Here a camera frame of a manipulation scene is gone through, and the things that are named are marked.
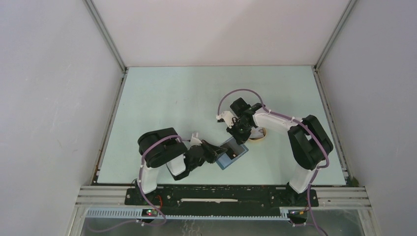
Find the white enclosure panel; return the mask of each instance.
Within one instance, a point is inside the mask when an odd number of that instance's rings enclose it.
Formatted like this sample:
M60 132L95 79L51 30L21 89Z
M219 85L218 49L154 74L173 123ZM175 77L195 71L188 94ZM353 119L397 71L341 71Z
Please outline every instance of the white enclosure panel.
M416 235L417 1L360 0L320 68L384 236Z
M131 67L104 154L99 183L130 183L140 166L138 138L149 131L173 127L184 139L199 132L200 139L220 145L231 137L216 119L220 99L247 88L258 92L273 111L295 117L315 115L330 135L323 105L310 66ZM226 98L222 111L242 97L259 102L249 92ZM247 142L249 151L230 167L205 163L179 181L163 166L158 183L167 184L286 184L296 166L287 134L268 131L265 140ZM336 151L330 167L315 184L343 185Z
M121 71L81 0L0 4L0 235L62 236Z
M127 66L312 65L349 0L94 0Z

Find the light green table surface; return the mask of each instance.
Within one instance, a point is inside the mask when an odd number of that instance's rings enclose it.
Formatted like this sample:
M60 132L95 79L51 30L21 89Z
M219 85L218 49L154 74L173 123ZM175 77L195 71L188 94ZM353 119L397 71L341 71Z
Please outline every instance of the light green table surface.
M140 155L138 138L149 131L173 127L184 139L199 132L200 139L219 145L230 138L225 123L217 123L220 99L246 88L259 93L273 111L295 117L315 115L328 135L330 129L310 66L206 66L131 67L98 177L99 183L130 183L137 178ZM249 92L237 92L221 111L242 97L258 102ZM244 156L225 170L205 163L180 181L164 166L158 183L165 184L286 184L296 161L286 134L268 132L259 143L247 142ZM330 166L321 170L315 184L345 184L336 151Z

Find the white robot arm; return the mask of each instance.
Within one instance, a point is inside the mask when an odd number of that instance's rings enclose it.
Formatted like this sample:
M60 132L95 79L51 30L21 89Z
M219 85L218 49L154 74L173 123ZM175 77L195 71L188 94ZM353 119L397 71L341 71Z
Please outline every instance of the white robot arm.
M317 118L310 115L304 120L301 118L283 119L265 111L259 103L254 106L248 105L242 98L233 102L230 108L236 116L230 111L224 111L217 116L217 120L227 124L226 130L236 139L237 144L246 142L252 127L262 127L289 135L297 165L288 185L298 194L303 193L317 166L324 161L324 156L318 150L317 144L313 140L307 139L303 129L294 120L306 123L309 129L313 130L314 135L319 138L326 152L329 153L333 150L333 145Z
M198 133L191 136L190 149L179 142L177 137L179 136L174 128L167 128L145 133L139 138L139 153L144 155L150 149L141 165L138 178L144 194L156 189L156 180L164 165L168 167L174 180L180 180L205 162L214 163L227 151L226 148L198 139Z

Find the purple cable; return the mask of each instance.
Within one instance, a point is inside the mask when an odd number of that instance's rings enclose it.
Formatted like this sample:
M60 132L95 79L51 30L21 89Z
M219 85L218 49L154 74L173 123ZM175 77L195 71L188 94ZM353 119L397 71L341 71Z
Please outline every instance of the purple cable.
M134 222L136 222L136 220L126 220L126 221L123 221L123 222L121 222L121 223L118 223L117 225L114 225L114 226L112 226L112 227L110 227L110 228L103 229L103 230L95 230L95 229L92 229L92 228L90 227L89 223L87 223L86 227L87 227L87 229L88 229L89 231L91 231L91 232L93 232L93 233L104 233L104 232L107 232L107 231L110 231L110 230L114 230L115 228L117 228L117 227L119 227L119 226L122 226L122 225L124 225L124 224L127 224L127 223L134 223Z
M146 151L144 152L144 154L142 154L142 158L141 158L141 168L139 170L139 177L138 177L138 185L139 185L139 190L141 191L141 195L142 197L145 199L145 201L149 204L149 206L153 207L157 212L159 212L159 214L162 216L162 218L164 218L164 221L162 223L158 223L158 224L150 224L150 223L145 223L143 221L142 224L145 225L151 225L151 226L161 226L163 224L165 224L167 222L167 218L165 217L164 213L161 212L160 209L158 209L154 204L152 204L149 199L145 196L145 193L143 192L142 189L142 171L143 171L143 167L144 167L144 163L145 163L145 156L152 150L154 149L156 146L158 146L159 144L161 144L162 142L168 140L168 139L179 139L180 142L182 142L182 138L179 135L170 135L167 137L162 138L161 140L158 140L156 143L152 144L148 149L146 149Z
M300 126L301 126L301 127L302 127L305 131L307 131L307 133L311 136L311 138L314 140L314 142L315 142L315 143L317 144L317 146L319 147L320 151L322 151L323 156L325 157L325 160L326 160L326 164L325 164L325 165L323 165L323 166L318 166L318 167L317 167L316 171L314 172L313 177L311 178L311 180L310 180L310 182L309 182L309 184L308 184L308 187L307 187L307 203L308 203L308 208L310 209L311 219L313 219L313 223L314 223L314 226L316 227L317 232L319 232L319 234L321 234L320 232L321 232L321 231L323 231L323 232L325 233L325 235L327 235L327 233L326 233L326 232L325 232L322 228L320 228L320 226L318 226L318 225L317 225L317 223L316 223L316 219L314 218L314 214L313 214L313 211L312 211L312 209L311 209L311 202L310 202L310 189L311 189L311 185L312 185L312 183L313 183L314 179L316 178L316 176L317 176L317 173L318 173L319 169L326 168L326 167L328 167L328 166L329 166L329 164L330 164L329 159L328 159L328 155L327 155L327 153L326 153L325 149L323 148L322 144L321 144L321 143L320 143L320 141L317 139L317 137L313 134L313 132L311 132L311 130L310 130L310 129L308 129L308 128L307 128L307 126L305 126L305 125L304 125L303 123L301 123L300 121L298 121L298 120L296 120L296 119L293 119L292 117L289 117L289 116L286 116L286 115L283 115L283 114L280 114L280 113L277 113L277 112L272 112L272 111L268 110L268 109L265 107L264 101L262 100L261 96L259 96L259 94L258 94L257 92L255 92L255 91L253 91L253 90L251 90L251 89L247 89L247 88L239 88L239 89L233 90L233 91L231 91L231 92L227 93L226 95L224 95L224 97L220 100L219 107L217 108L217 115L220 115L220 107L221 107L221 104L222 104L222 102L224 101L224 99L225 99L226 97L228 97L230 94L232 94L232 93L234 93L234 92L238 92L238 91L247 91L247 92L251 92L251 93L255 94L255 95L259 98L259 100L260 100L260 102L261 102L261 105L262 105L262 108L263 108L266 112L271 113L271 114L273 114L273 115L275 115L275 116L278 116L278 117L281 117L281 118L287 119L287 120L292 120L292 121L294 121L295 123L297 123L298 125L300 125Z

